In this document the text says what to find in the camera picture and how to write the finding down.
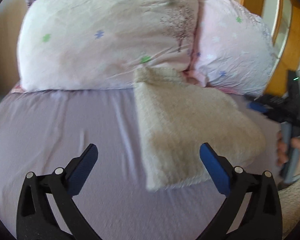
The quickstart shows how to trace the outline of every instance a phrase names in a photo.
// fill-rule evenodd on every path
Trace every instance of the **fuzzy cloth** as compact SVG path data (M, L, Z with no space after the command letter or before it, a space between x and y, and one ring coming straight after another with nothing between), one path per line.
M284 239L300 220L300 179L279 191Z
M134 75L148 190L209 179L199 157L202 143L208 142L233 166L246 167L265 150L261 130L230 96L186 84L169 68L144 67Z

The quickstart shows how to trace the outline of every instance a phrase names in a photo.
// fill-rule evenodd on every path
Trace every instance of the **blue gripper pad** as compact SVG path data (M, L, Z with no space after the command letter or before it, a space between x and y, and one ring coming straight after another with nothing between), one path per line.
M259 104L257 102L248 103L247 108L253 109L253 110L258 111L263 114L268 112L268 110L262 104Z
M72 197L80 193L84 183L86 182L93 166L98 160L98 149L95 145L90 144L88 151L79 162L75 170L68 178L67 193Z
M221 166L221 163L218 160L218 155L208 143L201 145L200 159L210 174L219 193L228 197L231 191L230 178Z

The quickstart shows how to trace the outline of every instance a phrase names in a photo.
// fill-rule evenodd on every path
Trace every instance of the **human hand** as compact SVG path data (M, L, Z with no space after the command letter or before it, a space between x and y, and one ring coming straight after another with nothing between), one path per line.
M282 166L284 163L286 163L288 161L288 156L286 154L288 149L287 149L287 145L282 141L281 132L279 132L277 134L277 139L278 139L277 140L277 154L278 154L277 165ZM292 138L290 143L293 148L297 148L300 151L300 139L299 138ZM299 158L298 166L296 168L296 172L295 172L294 176L299 175L299 174L300 174L300 158Z

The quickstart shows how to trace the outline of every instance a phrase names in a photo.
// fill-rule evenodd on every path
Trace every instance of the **tree print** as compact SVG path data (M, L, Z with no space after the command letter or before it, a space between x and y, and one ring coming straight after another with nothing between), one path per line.
M169 18L162 17L161 22L167 25L165 36L175 38L178 42L178 52L184 40L191 41L194 29L194 10L188 4L180 5L168 12Z

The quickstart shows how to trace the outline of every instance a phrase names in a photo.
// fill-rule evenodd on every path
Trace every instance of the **purple bed sheet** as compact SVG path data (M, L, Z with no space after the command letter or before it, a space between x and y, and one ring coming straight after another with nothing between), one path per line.
M233 98L267 139L266 152L246 170L278 174L279 126L246 109L242 97ZM9 94L0 104L0 219L14 236L26 173L44 175L65 167L89 143L97 145L99 159L74 202L104 240L196 239L224 200L212 181L146 191L132 89ZM53 198L49 200L67 231Z

